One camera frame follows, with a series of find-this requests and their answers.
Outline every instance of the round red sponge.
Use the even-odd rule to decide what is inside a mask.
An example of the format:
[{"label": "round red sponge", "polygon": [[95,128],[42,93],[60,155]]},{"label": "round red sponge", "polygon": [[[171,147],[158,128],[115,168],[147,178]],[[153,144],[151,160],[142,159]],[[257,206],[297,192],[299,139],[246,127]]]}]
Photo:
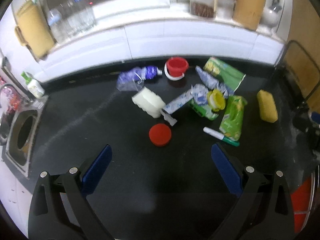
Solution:
[{"label": "round red sponge", "polygon": [[171,129],[163,123],[158,123],[151,127],[149,138],[154,145],[165,146],[171,139]]}]

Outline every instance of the windowsill ledge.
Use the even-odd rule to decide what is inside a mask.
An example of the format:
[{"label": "windowsill ledge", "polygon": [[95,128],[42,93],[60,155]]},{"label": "windowsill ledge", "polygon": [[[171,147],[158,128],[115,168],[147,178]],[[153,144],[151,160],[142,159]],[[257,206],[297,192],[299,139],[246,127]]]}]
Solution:
[{"label": "windowsill ledge", "polygon": [[[86,36],[99,33],[108,29],[115,29],[119,27],[123,27],[125,25],[146,22],[146,21],[159,21],[159,20],[190,20],[190,21],[200,21],[200,22],[208,22],[208,23],[219,23],[225,24],[233,27],[243,28],[243,26],[230,19],[223,19],[216,17],[214,19],[206,19],[198,16],[191,15],[189,13],[189,4],[172,4],[169,8],[156,8],[156,9],[146,9],[139,11],[132,11],[127,13],[121,13],[114,16],[109,16],[107,18],[98,19],[97,25],[90,29],[87,32],[79,33],[76,36],[73,36],[70,39],[67,39],[65,42],[61,44],[56,44],[51,50],[50,54],[81,39]],[[264,25],[259,25],[257,30],[255,31],[258,34],[266,36],[268,38],[272,38],[278,42],[284,43],[284,40],[279,38],[276,33],[274,33],[270,28],[267,28]]]}]

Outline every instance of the stainless steel sink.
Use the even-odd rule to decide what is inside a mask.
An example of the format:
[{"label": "stainless steel sink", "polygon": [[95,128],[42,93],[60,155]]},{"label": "stainless steel sink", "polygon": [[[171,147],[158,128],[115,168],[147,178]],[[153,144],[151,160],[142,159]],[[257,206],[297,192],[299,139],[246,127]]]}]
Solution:
[{"label": "stainless steel sink", "polygon": [[32,103],[24,103],[15,112],[5,148],[5,155],[13,165],[28,177],[31,150],[48,96],[43,96]]}]

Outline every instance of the green bottle cap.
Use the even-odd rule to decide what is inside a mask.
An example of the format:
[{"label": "green bottle cap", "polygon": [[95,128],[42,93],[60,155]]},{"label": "green bottle cap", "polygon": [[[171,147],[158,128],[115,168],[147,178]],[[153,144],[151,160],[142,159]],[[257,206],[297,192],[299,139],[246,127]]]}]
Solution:
[{"label": "green bottle cap", "polygon": [[28,77],[28,75],[27,75],[24,71],[21,73],[21,76],[25,79],[27,85],[28,85],[28,84],[31,82],[31,80],[32,80],[32,78]]}]

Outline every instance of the soap bottle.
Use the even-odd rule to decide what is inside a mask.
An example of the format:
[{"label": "soap bottle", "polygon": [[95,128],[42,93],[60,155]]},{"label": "soap bottle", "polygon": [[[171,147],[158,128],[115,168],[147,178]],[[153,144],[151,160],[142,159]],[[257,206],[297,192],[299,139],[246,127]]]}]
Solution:
[{"label": "soap bottle", "polygon": [[40,99],[44,95],[44,89],[40,83],[36,79],[28,76],[28,74],[26,74],[24,71],[22,72],[21,76],[25,79],[28,90],[36,98]]}]

